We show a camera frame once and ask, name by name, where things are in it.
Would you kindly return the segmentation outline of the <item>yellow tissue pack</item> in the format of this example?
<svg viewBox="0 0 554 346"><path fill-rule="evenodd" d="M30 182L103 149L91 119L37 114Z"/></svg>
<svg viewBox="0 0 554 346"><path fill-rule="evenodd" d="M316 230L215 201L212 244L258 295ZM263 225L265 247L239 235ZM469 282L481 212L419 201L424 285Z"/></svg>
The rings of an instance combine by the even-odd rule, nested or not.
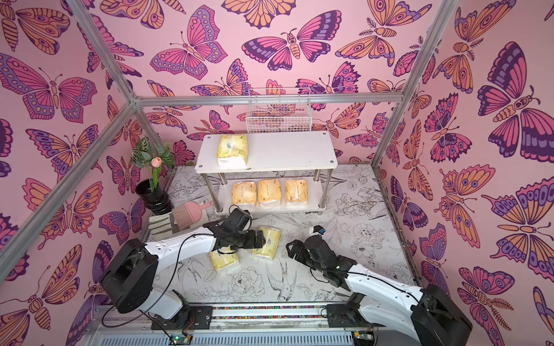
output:
<svg viewBox="0 0 554 346"><path fill-rule="evenodd" d="M254 249L251 253L267 260L274 260L281 238L281 231L270 226L261 226L260 230L265 237L265 244L260 249Z"/></svg>
<svg viewBox="0 0 554 346"><path fill-rule="evenodd" d="M216 161L225 169L245 168L248 161L248 137L244 134L221 135Z"/></svg>
<svg viewBox="0 0 554 346"><path fill-rule="evenodd" d="M239 256L237 254L220 254L217 251L209 253L210 260L215 271L223 270L225 268L230 268L233 265L239 264Z"/></svg>

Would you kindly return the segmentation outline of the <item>orange tissue pack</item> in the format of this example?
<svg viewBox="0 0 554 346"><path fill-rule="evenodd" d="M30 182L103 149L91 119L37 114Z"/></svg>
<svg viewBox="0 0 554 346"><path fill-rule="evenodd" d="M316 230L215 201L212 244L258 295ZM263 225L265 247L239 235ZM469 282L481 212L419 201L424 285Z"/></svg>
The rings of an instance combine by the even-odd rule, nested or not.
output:
<svg viewBox="0 0 554 346"><path fill-rule="evenodd" d="M279 179L261 180L258 183L258 203L261 207L279 206L282 191Z"/></svg>
<svg viewBox="0 0 554 346"><path fill-rule="evenodd" d="M254 181L240 181L232 187L232 205L255 207L258 201L257 185Z"/></svg>
<svg viewBox="0 0 554 346"><path fill-rule="evenodd" d="M286 180L285 198L288 206L307 205L309 200L307 181L304 179Z"/></svg>

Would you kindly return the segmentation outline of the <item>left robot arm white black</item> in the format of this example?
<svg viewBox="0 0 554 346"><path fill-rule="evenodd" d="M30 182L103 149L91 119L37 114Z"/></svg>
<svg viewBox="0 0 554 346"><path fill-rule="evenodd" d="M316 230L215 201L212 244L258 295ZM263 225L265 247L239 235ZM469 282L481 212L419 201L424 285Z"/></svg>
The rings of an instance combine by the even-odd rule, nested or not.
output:
<svg viewBox="0 0 554 346"><path fill-rule="evenodd" d="M105 269L100 285L119 314L152 313L160 327L188 327L192 323L189 303L170 288L171 281L158 284L155 278L196 255L263 248L264 233L250 229L251 223L251 214L236 208L226 218L161 241L129 240Z"/></svg>

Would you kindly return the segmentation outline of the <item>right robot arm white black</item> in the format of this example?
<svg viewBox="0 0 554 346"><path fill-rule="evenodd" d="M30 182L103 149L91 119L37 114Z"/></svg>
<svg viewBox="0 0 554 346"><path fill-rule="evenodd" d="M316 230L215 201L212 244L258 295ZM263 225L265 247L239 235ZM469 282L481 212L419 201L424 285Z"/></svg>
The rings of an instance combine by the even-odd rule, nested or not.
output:
<svg viewBox="0 0 554 346"><path fill-rule="evenodd" d="M379 324L421 345L467 344L473 325L442 288L389 279L354 259L336 255L320 234L294 240L286 248L291 259L320 272L330 285L352 293L336 313L339 320L355 327Z"/></svg>

